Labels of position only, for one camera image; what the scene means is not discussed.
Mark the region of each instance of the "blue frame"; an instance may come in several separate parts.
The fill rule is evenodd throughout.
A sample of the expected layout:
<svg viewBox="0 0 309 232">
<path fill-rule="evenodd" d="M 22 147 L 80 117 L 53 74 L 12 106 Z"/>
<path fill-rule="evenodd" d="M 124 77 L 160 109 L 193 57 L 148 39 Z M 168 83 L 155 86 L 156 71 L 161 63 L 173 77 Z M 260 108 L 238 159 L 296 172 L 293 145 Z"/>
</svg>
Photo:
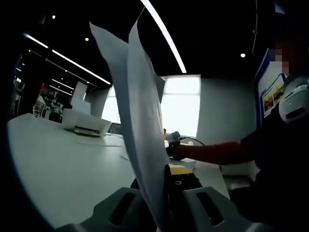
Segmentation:
<svg viewBox="0 0 309 232">
<path fill-rule="evenodd" d="M 268 49 L 264 55 L 263 61 L 260 65 L 260 68 L 255 74 L 254 80 L 253 80 L 253 91 L 254 91 L 254 101 L 255 101 L 255 111 L 256 111 L 256 127 L 259 127 L 262 123 L 262 119 L 264 118 L 262 115 L 262 107 L 263 107 L 263 99 L 262 97 L 259 97 L 258 92 L 258 84 L 264 75 L 267 67 L 269 66 L 269 57 L 268 57 Z"/>
</svg>

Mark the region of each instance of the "hand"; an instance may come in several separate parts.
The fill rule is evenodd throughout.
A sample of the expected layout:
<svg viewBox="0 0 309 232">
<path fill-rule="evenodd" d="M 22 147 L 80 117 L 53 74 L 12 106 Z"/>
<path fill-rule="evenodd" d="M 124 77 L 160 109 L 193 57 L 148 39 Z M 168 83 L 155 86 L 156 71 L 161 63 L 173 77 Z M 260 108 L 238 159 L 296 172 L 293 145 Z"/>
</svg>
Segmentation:
<svg viewBox="0 0 309 232">
<path fill-rule="evenodd" d="M 166 148 L 166 152 L 168 153 L 169 157 L 173 156 L 173 159 L 175 160 L 182 160 L 185 157 L 182 155 L 182 153 L 180 152 L 181 146 L 169 146 Z"/>
</svg>

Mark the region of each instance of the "bright window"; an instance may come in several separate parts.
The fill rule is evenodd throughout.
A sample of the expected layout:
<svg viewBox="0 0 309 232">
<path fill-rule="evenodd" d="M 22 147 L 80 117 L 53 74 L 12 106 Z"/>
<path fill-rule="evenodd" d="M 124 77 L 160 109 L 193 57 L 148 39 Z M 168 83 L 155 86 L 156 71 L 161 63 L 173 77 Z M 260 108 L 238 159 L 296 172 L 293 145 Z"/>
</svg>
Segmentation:
<svg viewBox="0 0 309 232">
<path fill-rule="evenodd" d="M 111 87 L 104 105 L 102 118 L 110 122 L 120 123 L 118 104 L 114 86 Z"/>
<path fill-rule="evenodd" d="M 170 77 L 161 103 L 163 128 L 196 137 L 200 103 L 200 76 Z"/>
</svg>

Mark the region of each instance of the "dark sleeve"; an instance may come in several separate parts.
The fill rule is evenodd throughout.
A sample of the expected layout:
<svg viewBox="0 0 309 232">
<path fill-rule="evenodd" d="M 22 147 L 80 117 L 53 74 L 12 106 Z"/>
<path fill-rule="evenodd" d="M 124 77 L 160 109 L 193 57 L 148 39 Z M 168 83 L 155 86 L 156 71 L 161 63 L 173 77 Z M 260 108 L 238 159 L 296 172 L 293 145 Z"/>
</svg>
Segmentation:
<svg viewBox="0 0 309 232">
<path fill-rule="evenodd" d="M 279 104 L 277 104 L 270 115 L 264 118 L 261 125 L 241 140 L 241 148 L 246 153 L 258 155 L 266 144 L 273 142 L 274 133 L 279 132 L 284 124 L 279 115 Z"/>
</svg>

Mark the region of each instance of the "desk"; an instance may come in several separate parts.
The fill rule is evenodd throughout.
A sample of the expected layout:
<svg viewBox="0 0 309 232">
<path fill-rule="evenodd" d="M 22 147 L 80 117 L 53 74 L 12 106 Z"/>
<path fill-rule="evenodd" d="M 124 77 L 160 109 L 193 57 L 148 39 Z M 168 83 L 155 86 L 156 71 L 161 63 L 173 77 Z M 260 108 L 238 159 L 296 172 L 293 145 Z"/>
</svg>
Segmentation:
<svg viewBox="0 0 309 232">
<path fill-rule="evenodd" d="M 79 144 L 83 136 L 61 124 L 26 114 L 8 122 L 13 161 L 21 182 L 40 213 L 53 227 L 80 223 L 96 204 L 135 178 L 131 164 L 120 157 L 124 141 L 116 135 L 89 138 L 101 143 Z M 195 175 L 228 197 L 218 165 L 197 162 Z"/>
</svg>

